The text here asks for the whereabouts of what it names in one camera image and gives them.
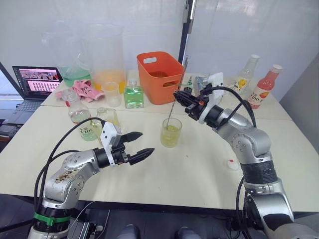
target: pink cloth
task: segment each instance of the pink cloth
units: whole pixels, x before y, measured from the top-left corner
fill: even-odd
[[[72,89],[76,92],[78,96],[82,96],[85,98],[87,102],[91,102],[93,100],[97,100],[104,93],[95,89],[91,86],[91,82],[88,79],[84,79],[81,81],[74,81]],[[55,93],[56,97],[62,97],[62,92],[59,91]]]

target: green cable tie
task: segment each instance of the green cable tie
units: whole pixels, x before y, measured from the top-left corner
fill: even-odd
[[[48,226],[53,226],[53,224],[56,224],[56,223],[63,223],[63,222],[69,221],[71,219],[71,216],[62,217],[62,218],[54,218],[54,217],[46,217],[38,213],[34,213],[33,218],[46,222]]]

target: orange juice bottle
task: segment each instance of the orange juice bottle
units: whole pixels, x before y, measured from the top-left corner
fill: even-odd
[[[269,92],[275,86],[275,79],[282,71],[283,67],[280,65],[273,65],[273,67],[269,70],[266,77],[261,79],[253,93],[248,98],[248,102],[251,105],[251,108],[257,109],[261,102],[267,97]]]

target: robotic arm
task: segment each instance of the robotic arm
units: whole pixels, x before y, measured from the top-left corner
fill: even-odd
[[[263,230],[270,239],[317,238],[310,228],[294,223],[282,181],[275,172],[271,141],[264,131],[239,114],[223,123],[232,110],[214,105],[208,96],[194,97],[185,91],[176,91],[174,96],[192,119],[212,127],[232,147],[243,170],[248,193],[244,203],[255,228]]]
[[[152,154],[154,148],[143,149],[130,156],[125,142],[142,136],[140,132],[121,135],[117,126],[105,122],[101,134],[104,148],[69,155],[61,168],[45,184],[45,197],[28,239],[66,239],[71,210],[75,207],[86,181],[102,168],[122,163],[136,164]]]

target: orange plastic bin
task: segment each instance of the orange plastic bin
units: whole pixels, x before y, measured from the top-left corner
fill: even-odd
[[[163,51],[137,56],[140,83],[149,100],[155,105],[174,101],[183,74],[183,66]]]

